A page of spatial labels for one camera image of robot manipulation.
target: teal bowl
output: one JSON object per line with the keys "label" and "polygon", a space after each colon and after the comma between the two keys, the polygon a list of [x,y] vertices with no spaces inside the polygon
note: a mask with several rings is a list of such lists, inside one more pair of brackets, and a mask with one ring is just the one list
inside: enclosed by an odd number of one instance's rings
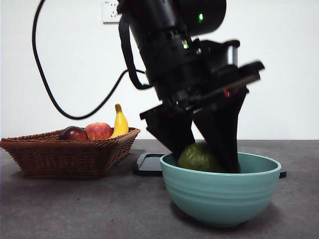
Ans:
{"label": "teal bowl", "polygon": [[238,153],[241,173],[211,173],[180,168],[173,154],[161,157],[166,189],[173,202],[197,221],[232,227],[261,213],[279,180],[279,162]]}

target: dark red apple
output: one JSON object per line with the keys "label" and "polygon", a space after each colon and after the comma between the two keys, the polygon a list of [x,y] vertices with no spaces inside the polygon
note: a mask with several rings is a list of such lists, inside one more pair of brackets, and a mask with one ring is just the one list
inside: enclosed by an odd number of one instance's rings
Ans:
{"label": "dark red apple", "polygon": [[89,140],[88,135],[84,131],[84,129],[77,127],[77,126],[69,126],[65,128],[59,136],[61,140],[79,140],[79,141],[86,141]]}

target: black cable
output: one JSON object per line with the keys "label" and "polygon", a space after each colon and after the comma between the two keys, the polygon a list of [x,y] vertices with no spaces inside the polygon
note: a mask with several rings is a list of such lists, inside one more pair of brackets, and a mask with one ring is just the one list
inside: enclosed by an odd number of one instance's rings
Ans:
{"label": "black cable", "polygon": [[121,39],[121,48],[123,52],[123,56],[125,59],[126,66],[129,71],[130,79],[135,88],[139,90],[145,90],[150,87],[151,85],[142,85],[140,82],[137,74],[136,74],[136,68],[134,65],[134,58],[132,53],[132,47],[131,47],[131,40],[130,40],[130,20],[129,20],[128,13],[122,14],[120,23],[119,23],[119,33],[120,33],[120,39]]}
{"label": "black cable", "polygon": [[[36,26],[37,26],[37,23],[38,23],[38,18],[39,18],[39,14],[41,12],[41,9],[42,9],[42,6],[44,4],[45,0],[41,0],[41,2],[39,3],[39,6],[36,10],[36,13],[35,13],[35,16],[34,16],[34,20],[33,20],[33,28],[32,28],[32,48],[33,48],[33,54],[34,54],[34,58],[35,58],[35,61],[36,61],[36,64],[38,66],[38,69],[39,69],[39,72],[40,72],[40,75],[41,75],[41,78],[42,78],[42,81],[43,81],[43,84],[45,86],[45,89],[53,103],[53,105],[56,107],[56,109],[62,114],[64,115],[65,117],[69,118],[69,119],[74,119],[74,120],[82,120],[82,119],[86,119],[90,116],[92,116],[93,114],[95,114],[105,103],[106,101],[112,96],[113,92],[115,91],[115,89],[117,88],[117,86],[119,85],[121,79],[123,78],[123,76],[128,72],[128,70],[125,70],[122,72],[122,74],[120,75],[120,77],[118,78],[117,82],[115,83],[114,87],[111,89],[111,91],[109,92],[109,94],[106,96],[106,98],[99,104],[99,106],[96,107],[96,109],[94,109],[92,112],[88,113],[87,115],[84,115],[84,116],[80,116],[80,117],[75,117],[75,116],[71,116],[69,115],[68,113],[66,113],[59,105],[58,103],[56,102],[51,90],[50,90],[50,87],[46,81],[46,78],[45,78],[45,75],[44,75],[44,72],[43,72],[43,69],[42,69],[42,66],[41,66],[41,63],[40,63],[40,60],[39,60],[39,56],[38,56],[38,53],[37,53],[37,49],[36,49]],[[136,70],[137,72],[140,72],[140,73],[143,73],[145,74],[144,71],[140,71],[140,70]]]}

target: yellow banana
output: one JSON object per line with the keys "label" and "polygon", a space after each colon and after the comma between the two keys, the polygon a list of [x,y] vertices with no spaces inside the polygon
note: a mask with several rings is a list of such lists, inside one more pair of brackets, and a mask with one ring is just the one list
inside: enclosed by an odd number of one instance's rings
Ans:
{"label": "yellow banana", "polygon": [[129,132],[129,124],[122,112],[120,104],[115,104],[115,110],[116,117],[114,123],[114,131],[110,138],[114,138],[116,136]]}

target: gray table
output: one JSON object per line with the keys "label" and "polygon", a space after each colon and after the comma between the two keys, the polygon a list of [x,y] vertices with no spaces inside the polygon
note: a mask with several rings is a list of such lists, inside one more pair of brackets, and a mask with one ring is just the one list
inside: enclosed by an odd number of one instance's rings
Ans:
{"label": "gray table", "polygon": [[166,153],[136,140],[131,154],[100,180],[26,179],[1,150],[1,239],[318,239],[319,141],[239,141],[239,151],[280,161],[268,208],[229,229],[204,226],[170,200],[161,177],[132,173],[140,154]]}

